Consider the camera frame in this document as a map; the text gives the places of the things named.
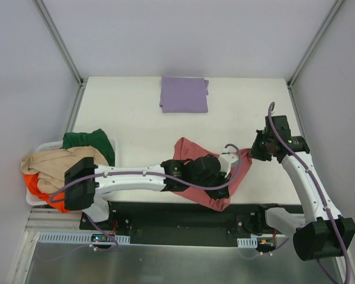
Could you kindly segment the pink t shirt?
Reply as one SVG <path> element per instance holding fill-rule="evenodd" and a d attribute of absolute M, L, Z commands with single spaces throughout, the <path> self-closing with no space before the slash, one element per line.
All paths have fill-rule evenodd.
<path fill-rule="evenodd" d="M 195 160 L 199 157 L 204 157 L 211 154 L 218 157 L 219 154 L 208 151 L 200 145 L 190 141 L 187 138 L 180 138 L 174 146 L 174 160 Z M 183 192 L 174 192 L 175 195 L 181 196 L 194 203 L 200 204 L 215 211 L 223 211 L 229 206 L 231 197 L 240 187 L 242 180 L 251 168 L 252 159 L 249 156 L 251 149 L 241 149 L 241 169 L 240 173 L 236 177 L 235 181 L 231 183 L 227 188 L 223 188 L 217 191 L 204 191 L 202 189 L 188 188 Z"/>

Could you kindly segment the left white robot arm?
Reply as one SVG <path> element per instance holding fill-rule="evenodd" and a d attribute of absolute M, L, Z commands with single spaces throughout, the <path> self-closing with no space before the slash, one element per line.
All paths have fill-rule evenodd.
<path fill-rule="evenodd" d="M 64 207 L 83 211 L 100 230 L 112 226 L 108 198 L 118 191 L 184 192 L 198 188 L 215 197 L 228 196 L 231 165 L 228 155 L 208 154 L 195 160 L 166 160 L 147 167 L 111 167 L 91 157 L 79 160 L 64 174 Z"/>

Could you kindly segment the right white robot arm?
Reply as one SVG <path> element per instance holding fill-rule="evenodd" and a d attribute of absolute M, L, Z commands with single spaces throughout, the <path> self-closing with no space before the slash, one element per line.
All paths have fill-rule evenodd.
<path fill-rule="evenodd" d="M 257 131 L 250 157 L 263 162 L 276 158 L 291 179 L 305 219 L 301 221 L 279 204 L 260 205 L 250 221 L 255 232 L 277 229 L 292 239 L 303 261 L 345 256 L 355 235 L 355 222 L 343 217 L 326 193 L 305 139 L 292 136 L 287 117 L 266 116 L 265 123 Z"/>

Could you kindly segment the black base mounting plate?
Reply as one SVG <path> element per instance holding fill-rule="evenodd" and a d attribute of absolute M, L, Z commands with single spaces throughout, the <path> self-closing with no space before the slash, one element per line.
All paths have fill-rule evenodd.
<path fill-rule="evenodd" d="M 259 204 L 231 204 L 218 212 L 198 204 L 110 202 L 109 219 L 97 226 L 130 237 L 131 244 L 235 247 L 237 239 L 282 233 L 258 226 Z"/>

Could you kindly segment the folded purple t shirt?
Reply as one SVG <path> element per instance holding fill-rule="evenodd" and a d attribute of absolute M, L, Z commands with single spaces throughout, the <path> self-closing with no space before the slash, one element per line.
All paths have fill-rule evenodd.
<path fill-rule="evenodd" d="M 204 78 L 162 77 L 162 113 L 207 113 L 208 86 L 209 80 Z"/>

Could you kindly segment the green t shirt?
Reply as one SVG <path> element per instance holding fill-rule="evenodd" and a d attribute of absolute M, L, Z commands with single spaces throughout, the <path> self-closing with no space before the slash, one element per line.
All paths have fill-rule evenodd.
<path fill-rule="evenodd" d="M 110 166 L 115 166 L 115 151 L 106 133 L 101 128 L 91 133 L 65 133 L 63 136 L 63 149 L 86 146 L 96 148 Z"/>

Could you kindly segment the beige t shirt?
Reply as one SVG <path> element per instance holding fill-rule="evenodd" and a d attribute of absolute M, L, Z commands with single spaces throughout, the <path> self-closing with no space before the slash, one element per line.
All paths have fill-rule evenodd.
<path fill-rule="evenodd" d="M 105 157 L 94 147 L 72 147 L 31 153 L 21 160 L 20 169 L 26 175 L 38 175 L 38 190 L 48 195 L 64 186 L 64 174 L 85 157 L 96 164 L 108 165 Z"/>

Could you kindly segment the orange t shirt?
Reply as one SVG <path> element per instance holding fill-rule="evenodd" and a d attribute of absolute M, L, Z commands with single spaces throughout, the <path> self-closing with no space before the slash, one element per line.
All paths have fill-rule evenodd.
<path fill-rule="evenodd" d="M 34 174 L 34 175 L 24 174 L 24 181 L 25 181 L 26 187 L 29 190 L 31 196 L 36 196 L 38 199 L 47 202 L 47 204 L 50 205 L 52 208 L 55 208 L 62 213 L 69 212 L 64 207 L 64 201 L 50 203 L 50 194 L 44 193 L 39 190 L 39 188 L 38 188 L 38 182 L 39 182 L 38 173 Z"/>

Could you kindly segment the white laundry basket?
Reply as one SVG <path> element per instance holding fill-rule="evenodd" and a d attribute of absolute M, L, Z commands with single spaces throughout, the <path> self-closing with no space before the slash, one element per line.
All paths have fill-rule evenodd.
<path fill-rule="evenodd" d="M 119 142 L 116 138 L 109 138 L 109 142 L 112 146 L 112 149 L 115 153 L 115 165 L 119 166 L 120 165 L 120 145 Z M 39 152 L 39 151 L 49 151 L 49 150 L 58 150 L 62 147 L 63 142 L 62 141 L 53 141 L 53 142 L 48 142 L 48 143 L 43 143 L 39 145 L 34 152 Z M 41 205 L 47 205 L 47 202 L 38 198 L 37 196 L 33 195 L 28 188 L 26 188 L 26 196 L 25 200 L 27 204 L 30 206 L 41 206 Z"/>

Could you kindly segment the right aluminium frame post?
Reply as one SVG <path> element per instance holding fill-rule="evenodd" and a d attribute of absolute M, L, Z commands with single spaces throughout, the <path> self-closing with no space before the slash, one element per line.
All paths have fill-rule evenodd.
<path fill-rule="evenodd" d="M 336 0 L 332 3 L 329 11 L 327 12 L 325 18 L 320 24 L 317 32 L 315 33 L 313 39 L 310 41 L 308 47 L 306 48 L 303 56 L 301 57 L 297 67 L 293 71 L 292 76 L 287 80 L 288 89 L 292 89 L 301 73 L 304 71 L 305 66 L 308 64 L 310 58 L 314 54 L 316 48 L 320 44 L 322 38 L 325 36 L 325 33 L 330 28 L 331 24 L 335 20 L 336 16 L 340 12 L 343 5 L 346 3 L 346 0 Z"/>

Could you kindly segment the aluminium frame post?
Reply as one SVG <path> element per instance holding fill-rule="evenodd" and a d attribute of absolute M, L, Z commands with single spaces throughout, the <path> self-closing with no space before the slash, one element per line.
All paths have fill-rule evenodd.
<path fill-rule="evenodd" d="M 336 16 L 340 12 L 343 5 L 346 3 L 346 0 L 336 0 L 332 3 L 329 11 L 327 12 L 325 18 L 320 24 L 317 32 L 315 33 L 313 39 L 310 41 L 308 47 L 306 48 L 303 56 L 301 57 L 297 67 L 293 71 L 292 76 L 287 80 L 288 89 L 292 89 L 301 73 L 304 71 L 305 66 L 308 64 L 310 58 L 314 54 L 316 48 L 320 44 L 322 38 L 325 36 L 325 33 L 330 28 L 331 24 L 335 20 Z"/>
<path fill-rule="evenodd" d="M 43 0 L 34 0 L 33 4 L 37 8 L 40 17 L 42 18 L 46 28 L 48 29 L 54 44 L 56 45 L 62 59 L 64 60 L 67 68 L 69 69 L 70 73 L 72 74 L 74 80 L 79 86 L 82 86 L 84 83 L 84 78 L 78 71 L 78 68 L 65 44 L 62 36 L 51 16 L 49 9 L 46 6 L 46 3 Z"/>

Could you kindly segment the left aluminium frame post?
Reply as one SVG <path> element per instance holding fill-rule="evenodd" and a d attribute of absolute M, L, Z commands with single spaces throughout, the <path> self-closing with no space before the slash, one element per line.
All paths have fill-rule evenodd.
<path fill-rule="evenodd" d="M 72 74 L 74 80 L 79 86 L 82 86 L 84 83 L 84 78 L 78 71 L 78 68 L 65 44 L 62 36 L 51 16 L 49 9 L 46 6 L 46 3 L 43 0 L 34 0 L 33 4 L 37 8 L 40 17 L 42 18 L 46 28 L 48 29 L 54 44 L 56 45 L 62 59 L 64 60 L 67 68 L 69 69 L 70 73 Z"/>

